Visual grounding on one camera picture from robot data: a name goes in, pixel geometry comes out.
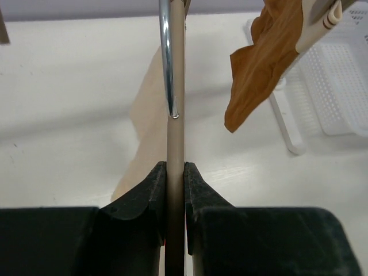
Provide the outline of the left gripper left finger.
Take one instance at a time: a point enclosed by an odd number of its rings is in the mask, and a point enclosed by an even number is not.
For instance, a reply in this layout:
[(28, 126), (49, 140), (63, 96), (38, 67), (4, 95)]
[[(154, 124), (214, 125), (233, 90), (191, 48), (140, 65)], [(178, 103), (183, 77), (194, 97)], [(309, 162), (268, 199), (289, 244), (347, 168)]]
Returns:
[(2, 275), (158, 275), (166, 163), (103, 208), (1, 210)]

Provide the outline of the beige clip hanger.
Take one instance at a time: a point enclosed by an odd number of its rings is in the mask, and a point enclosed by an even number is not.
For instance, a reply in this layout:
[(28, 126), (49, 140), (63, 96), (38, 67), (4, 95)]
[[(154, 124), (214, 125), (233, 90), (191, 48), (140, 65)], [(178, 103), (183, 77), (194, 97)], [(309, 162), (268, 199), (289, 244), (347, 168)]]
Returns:
[(164, 273), (185, 274), (185, 11), (189, 1), (159, 1), (167, 103), (166, 241)]

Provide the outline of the beige underwear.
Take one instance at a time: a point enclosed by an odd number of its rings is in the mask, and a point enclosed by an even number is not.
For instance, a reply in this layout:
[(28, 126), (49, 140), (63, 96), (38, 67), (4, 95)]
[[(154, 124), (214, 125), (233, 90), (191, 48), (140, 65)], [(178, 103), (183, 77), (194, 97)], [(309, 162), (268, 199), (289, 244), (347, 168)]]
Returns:
[(139, 184), (157, 162), (166, 160), (167, 111), (160, 48), (152, 57), (129, 117), (139, 145), (133, 160), (112, 194), (112, 201)]

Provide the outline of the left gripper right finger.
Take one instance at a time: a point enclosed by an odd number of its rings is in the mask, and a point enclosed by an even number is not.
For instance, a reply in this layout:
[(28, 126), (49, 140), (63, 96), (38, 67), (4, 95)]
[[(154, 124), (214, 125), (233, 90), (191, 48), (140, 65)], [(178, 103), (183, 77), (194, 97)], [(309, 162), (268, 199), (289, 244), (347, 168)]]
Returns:
[(340, 221), (317, 207), (235, 207), (184, 169), (194, 275), (361, 275)]

